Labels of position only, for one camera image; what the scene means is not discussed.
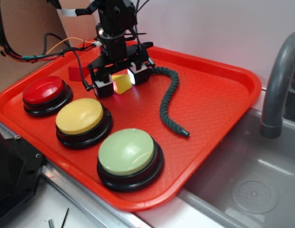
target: cardboard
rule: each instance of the cardboard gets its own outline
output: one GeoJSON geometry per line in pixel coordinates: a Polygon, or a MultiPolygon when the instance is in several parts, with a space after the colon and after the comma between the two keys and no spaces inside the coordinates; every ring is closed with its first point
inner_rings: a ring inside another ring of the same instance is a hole
{"type": "MultiPolygon", "coordinates": [[[[89,0],[60,0],[62,8],[80,9],[87,8],[90,4],[89,0]]],[[[79,17],[65,17],[58,11],[64,26],[67,37],[77,37],[80,39],[90,40],[97,36],[96,21],[98,21],[98,11],[92,15],[83,15],[79,17]]],[[[79,40],[70,40],[71,45],[78,46],[82,44],[79,40]]]]}
{"type": "MultiPolygon", "coordinates": [[[[46,0],[3,0],[0,7],[7,40],[20,55],[41,54],[47,32],[66,38],[56,9],[46,0]]],[[[53,37],[48,41],[48,49],[58,43],[53,37]]],[[[0,54],[0,92],[46,63],[19,63],[0,54]]]]}

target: rope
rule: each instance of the rope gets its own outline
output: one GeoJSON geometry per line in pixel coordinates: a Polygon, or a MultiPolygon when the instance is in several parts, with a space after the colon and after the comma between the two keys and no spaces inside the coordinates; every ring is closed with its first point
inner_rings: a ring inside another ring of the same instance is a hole
{"type": "Polygon", "coordinates": [[[165,68],[165,67],[153,67],[149,68],[149,72],[151,74],[160,74],[160,75],[166,75],[171,77],[172,81],[167,89],[165,95],[162,98],[161,104],[160,104],[160,118],[162,122],[169,127],[173,132],[180,134],[184,137],[189,137],[190,132],[186,131],[182,126],[174,122],[169,116],[168,116],[168,105],[171,101],[171,98],[176,91],[178,85],[179,85],[179,77],[178,73],[174,70],[165,68]]]}

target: plastic tray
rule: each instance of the plastic tray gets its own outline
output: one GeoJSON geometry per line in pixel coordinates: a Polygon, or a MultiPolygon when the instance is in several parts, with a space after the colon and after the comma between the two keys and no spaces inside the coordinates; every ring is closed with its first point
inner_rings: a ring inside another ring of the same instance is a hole
{"type": "MultiPolygon", "coordinates": [[[[84,150],[64,148],[56,138],[56,115],[33,118],[23,110],[22,91],[33,80],[49,75],[61,77],[74,92],[74,100],[95,98],[81,82],[68,80],[68,66],[77,65],[72,53],[60,57],[30,74],[0,94],[0,121],[25,138],[63,171],[110,205],[127,211],[150,209],[178,192],[192,173],[212,152],[261,92],[259,79],[251,72],[157,47],[148,49],[157,66],[176,70],[180,83],[169,106],[169,115],[190,131],[185,138],[174,134],[160,120],[159,106],[170,78],[152,75],[144,84],[125,93],[100,99],[111,112],[111,133],[138,128],[149,133],[162,147],[165,166],[149,187],[118,193],[105,188],[97,175],[99,145],[84,150]]],[[[95,48],[81,52],[89,63],[98,57],[95,48]]]]}

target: sink basin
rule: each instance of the sink basin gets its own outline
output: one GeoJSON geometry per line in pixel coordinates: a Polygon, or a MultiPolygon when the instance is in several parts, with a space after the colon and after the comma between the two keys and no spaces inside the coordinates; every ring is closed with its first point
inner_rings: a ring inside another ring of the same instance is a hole
{"type": "Polygon", "coordinates": [[[260,116],[250,109],[179,194],[224,227],[295,227],[295,123],[266,139],[260,116]]]}

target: sink drain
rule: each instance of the sink drain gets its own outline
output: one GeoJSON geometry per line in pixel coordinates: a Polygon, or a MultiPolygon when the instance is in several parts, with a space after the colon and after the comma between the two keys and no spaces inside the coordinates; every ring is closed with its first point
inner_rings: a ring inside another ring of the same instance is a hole
{"type": "Polygon", "coordinates": [[[276,187],[259,178],[239,179],[232,186],[231,195],[239,208],[253,214],[269,212],[279,201],[276,187]]]}

